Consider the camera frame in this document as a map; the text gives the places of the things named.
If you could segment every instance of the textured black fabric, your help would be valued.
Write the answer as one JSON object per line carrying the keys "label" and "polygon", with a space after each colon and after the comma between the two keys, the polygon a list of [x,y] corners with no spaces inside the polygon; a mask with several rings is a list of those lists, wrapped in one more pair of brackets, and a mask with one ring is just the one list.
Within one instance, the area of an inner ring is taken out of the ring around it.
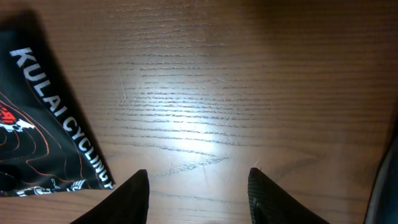
{"label": "textured black fabric", "polygon": [[398,135],[394,134],[377,173],[365,224],[398,223]]}
{"label": "textured black fabric", "polygon": [[[31,29],[37,22],[27,17]],[[32,37],[1,27],[0,197],[112,189],[98,143],[40,31]]]}

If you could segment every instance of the black fabric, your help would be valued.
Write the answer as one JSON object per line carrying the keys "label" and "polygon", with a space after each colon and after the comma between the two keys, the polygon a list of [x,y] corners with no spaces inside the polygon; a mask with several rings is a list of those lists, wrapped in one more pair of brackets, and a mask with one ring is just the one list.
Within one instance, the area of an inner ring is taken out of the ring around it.
{"label": "black fabric", "polygon": [[44,38],[0,30],[0,43],[0,197],[113,189]]}

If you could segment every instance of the red graphic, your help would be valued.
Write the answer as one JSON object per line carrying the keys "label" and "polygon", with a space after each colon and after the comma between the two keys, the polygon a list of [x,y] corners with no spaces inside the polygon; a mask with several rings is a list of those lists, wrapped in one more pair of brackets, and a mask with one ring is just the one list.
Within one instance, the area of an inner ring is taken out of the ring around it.
{"label": "red graphic", "polygon": [[17,119],[8,109],[0,103],[0,123],[2,124],[16,124]]}

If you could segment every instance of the wooden surface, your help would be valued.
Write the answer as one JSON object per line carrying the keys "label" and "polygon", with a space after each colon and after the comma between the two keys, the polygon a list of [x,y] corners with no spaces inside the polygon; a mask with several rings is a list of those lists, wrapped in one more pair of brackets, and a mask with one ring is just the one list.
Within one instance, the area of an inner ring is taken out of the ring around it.
{"label": "wooden surface", "polygon": [[[261,168],[331,223],[361,223],[398,97],[396,1],[0,0],[29,7],[118,184],[148,223],[250,223]],[[110,191],[1,198],[2,223],[68,223]]]}

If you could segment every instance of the wood grain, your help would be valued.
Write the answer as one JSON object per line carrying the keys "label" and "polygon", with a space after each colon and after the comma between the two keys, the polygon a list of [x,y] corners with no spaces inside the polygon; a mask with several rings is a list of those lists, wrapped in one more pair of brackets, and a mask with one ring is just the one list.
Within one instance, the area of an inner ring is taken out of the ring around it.
{"label": "wood grain", "polygon": [[[362,223],[398,97],[396,1],[0,0],[33,9],[118,184],[148,223],[250,223],[261,168],[331,223]],[[0,199],[69,223],[110,191]]]}

